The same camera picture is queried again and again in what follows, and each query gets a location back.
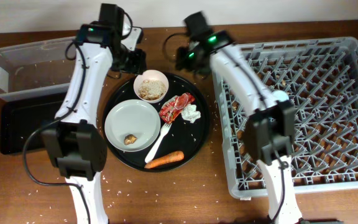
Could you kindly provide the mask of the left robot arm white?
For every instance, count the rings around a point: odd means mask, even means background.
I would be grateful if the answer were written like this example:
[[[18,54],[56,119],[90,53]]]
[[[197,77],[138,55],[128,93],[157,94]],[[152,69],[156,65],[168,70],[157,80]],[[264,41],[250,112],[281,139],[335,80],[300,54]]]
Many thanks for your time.
[[[146,69],[145,52],[136,47],[142,30],[125,26],[127,17],[118,5],[103,3],[98,20],[80,27],[67,94],[55,121],[41,132],[52,165],[71,190],[78,223],[109,221],[101,192],[107,145],[97,129],[104,80],[110,71],[139,75]]]

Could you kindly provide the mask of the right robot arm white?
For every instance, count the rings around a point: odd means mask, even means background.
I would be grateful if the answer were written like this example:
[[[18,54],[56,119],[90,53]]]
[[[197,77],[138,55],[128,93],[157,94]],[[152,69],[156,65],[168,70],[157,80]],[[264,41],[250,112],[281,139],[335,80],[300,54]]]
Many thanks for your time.
[[[189,38],[179,47],[175,67],[220,75],[237,96],[247,116],[243,143],[262,171],[272,223],[301,223],[291,177],[296,108],[284,91],[271,91],[246,62],[240,45],[221,30],[215,32],[202,12],[184,20]]]

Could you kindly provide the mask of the pink bowl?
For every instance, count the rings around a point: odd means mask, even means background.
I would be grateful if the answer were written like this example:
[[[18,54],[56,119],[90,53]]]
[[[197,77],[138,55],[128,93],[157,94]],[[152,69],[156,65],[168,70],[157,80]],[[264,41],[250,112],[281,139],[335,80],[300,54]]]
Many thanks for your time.
[[[158,70],[146,70],[134,80],[135,94],[148,103],[158,103],[168,91],[168,78]]]

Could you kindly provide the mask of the light blue cup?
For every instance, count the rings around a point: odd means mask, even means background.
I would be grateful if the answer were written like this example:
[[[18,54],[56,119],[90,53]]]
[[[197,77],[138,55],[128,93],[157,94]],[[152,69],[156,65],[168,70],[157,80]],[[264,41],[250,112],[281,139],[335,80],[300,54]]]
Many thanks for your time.
[[[290,99],[288,94],[281,90],[275,90],[272,94],[280,102],[288,101]]]

